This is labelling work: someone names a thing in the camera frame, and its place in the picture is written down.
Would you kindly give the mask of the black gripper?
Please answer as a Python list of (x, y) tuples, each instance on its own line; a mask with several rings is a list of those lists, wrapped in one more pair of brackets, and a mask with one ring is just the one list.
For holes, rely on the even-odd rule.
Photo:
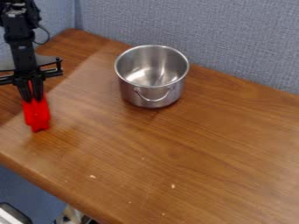
[(0, 73), (12, 72), (11, 75), (0, 76), (0, 86), (16, 84), (26, 102), (31, 102), (33, 98), (41, 102), (45, 97), (43, 81), (63, 75), (62, 58), (42, 56), (35, 52), (34, 30), (43, 29), (49, 33), (41, 25), (41, 12), (34, 0), (0, 0), (0, 27), (4, 28), (4, 42), (12, 53), (8, 61), (0, 61)]

